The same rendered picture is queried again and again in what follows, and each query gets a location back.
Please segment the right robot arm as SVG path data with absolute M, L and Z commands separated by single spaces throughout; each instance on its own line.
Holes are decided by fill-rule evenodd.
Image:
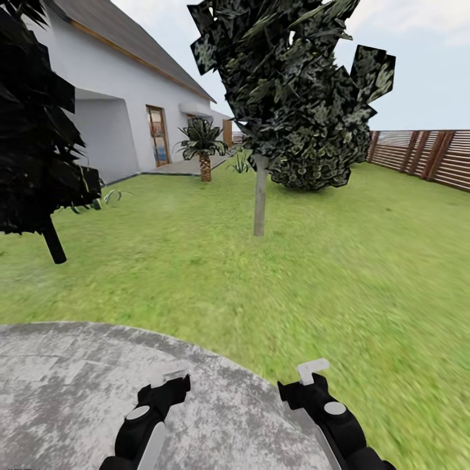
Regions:
M 366 446 L 364 431 L 348 407 L 328 393 L 326 379 L 316 376 L 329 368 L 326 358 L 299 364 L 300 380 L 282 385 L 277 382 L 280 399 L 289 408 L 305 408 L 315 422 L 315 431 L 332 470 L 396 470 L 387 460 Z

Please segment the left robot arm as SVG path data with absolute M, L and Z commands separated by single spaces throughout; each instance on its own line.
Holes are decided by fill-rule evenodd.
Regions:
M 186 360 L 154 366 L 151 385 L 138 393 L 138 405 L 125 417 L 116 437 L 115 455 L 105 458 L 99 470 L 155 470 L 166 437 L 165 418 L 170 406 L 183 403 L 191 391 L 190 375 L 166 380 L 187 370 Z

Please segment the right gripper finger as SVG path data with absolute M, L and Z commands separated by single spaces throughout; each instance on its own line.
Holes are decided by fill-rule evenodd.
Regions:
M 283 401 L 287 401 L 287 394 L 285 392 L 285 385 L 282 385 L 280 382 L 277 382 L 277 387 L 280 393 L 280 399 Z

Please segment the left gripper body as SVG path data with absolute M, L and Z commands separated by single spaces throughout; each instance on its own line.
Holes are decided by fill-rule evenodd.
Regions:
M 186 398 L 183 378 L 166 381 L 163 386 L 156 388 L 152 388 L 151 385 L 143 387 L 138 393 L 138 400 L 146 401 L 146 398 L 153 396 L 161 396 L 167 403 L 167 410 L 170 409 L 170 406 L 183 403 Z

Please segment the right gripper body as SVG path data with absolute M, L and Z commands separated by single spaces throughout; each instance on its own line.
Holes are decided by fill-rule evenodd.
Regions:
M 308 410 L 309 402 L 311 402 L 311 396 L 313 393 L 320 392 L 325 394 L 325 396 L 329 396 L 326 379 L 322 375 L 314 376 L 313 379 L 313 384 L 303 385 L 297 381 L 285 385 L 287 401 L 291 410 L 301 407 Z

